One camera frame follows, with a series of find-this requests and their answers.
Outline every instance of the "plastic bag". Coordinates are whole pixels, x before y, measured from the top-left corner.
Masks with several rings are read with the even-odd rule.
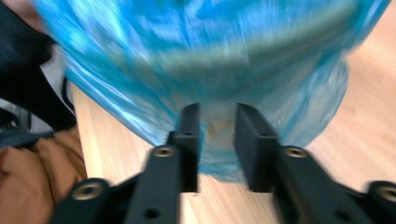
[[[258,108],[284,145],[326,127],[346,91],[344,55],[388,0],[36,0],[67,76],[131,131],[160,145],[201,103],[200,171],[239,181],[236,103]]]

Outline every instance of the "wooden floor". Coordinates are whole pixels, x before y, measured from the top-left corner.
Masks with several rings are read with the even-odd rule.
[[[396,182],[396,3],[349,57],[346,97],[307,148],[333,178],[365,190],[371,180]],[[149,145],[74,87],[78,126],[89,176],[119,183],[137,173]],[[200,175],[200,194],[182,197],[181,223],[277,223],[271,195]]]

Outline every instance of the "metal screw head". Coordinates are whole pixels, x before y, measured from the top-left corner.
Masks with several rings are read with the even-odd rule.
[[[380,187],[377,189],[378,193],[391,202],[396,203],[396,188],[393,187]]]
[[[286,149],[285,153],[286,155],[294,158],[305,158],[308,155],[305,151],[294,147]]]
[[[78,189],[73,191],[72,197],[76,200],[90,200],[96,198],[103,192],[103,187],[99,183],[89,183],[80,186]]]
[[[160,147],[154,151],[156,157],[170,157],[174,154],[174,150],[170,147]]]

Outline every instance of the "brown jacket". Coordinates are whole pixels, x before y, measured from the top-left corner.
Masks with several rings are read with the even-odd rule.
[[[47,223],[54,205],[85,178],[77,128],[0,149],[0,224]]]

